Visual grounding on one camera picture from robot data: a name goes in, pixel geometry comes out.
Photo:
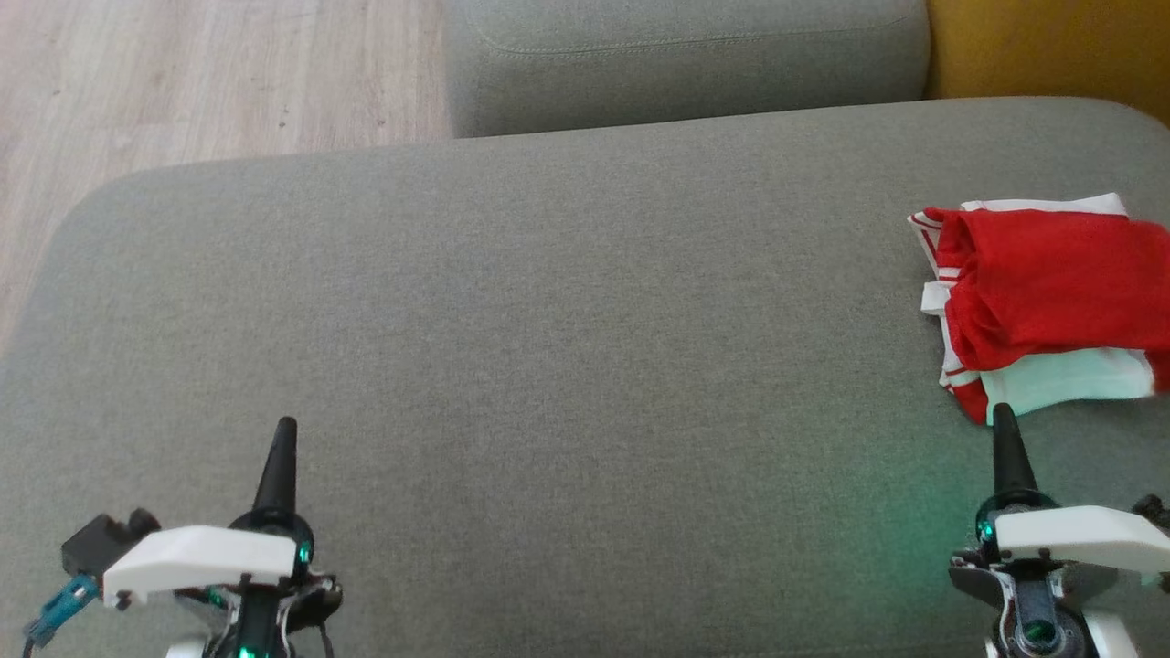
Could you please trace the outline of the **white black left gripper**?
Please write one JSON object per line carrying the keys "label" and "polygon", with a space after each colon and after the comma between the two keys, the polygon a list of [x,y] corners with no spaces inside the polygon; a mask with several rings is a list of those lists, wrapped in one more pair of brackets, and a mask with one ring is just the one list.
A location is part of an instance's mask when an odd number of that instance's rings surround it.
{"label": "white black left gripper", "polygon": [[101,518],[113,530],[117,555],[101,573],[101,602],[113,608],[184,589],[280,588],[305,580],[316,535],[295,513],[297,438],[296,419],[281,417],[252,510],[229,527],[188,525],[143,534]]}

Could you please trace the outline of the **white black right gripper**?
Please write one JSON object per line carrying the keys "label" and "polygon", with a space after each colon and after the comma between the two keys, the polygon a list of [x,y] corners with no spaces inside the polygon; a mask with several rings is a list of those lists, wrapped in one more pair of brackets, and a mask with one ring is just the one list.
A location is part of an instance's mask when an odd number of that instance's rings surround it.
{"label": "white black right gripper", "polygon": [[[1016,412],[992,409],[992,469],[998,500],[1037,500],[1033,472]],[[976,537],[1005,558],[1049,558],[1138,574],[1166,573],[1166,529],[1133,512],[1103,505],[982,510]]]}

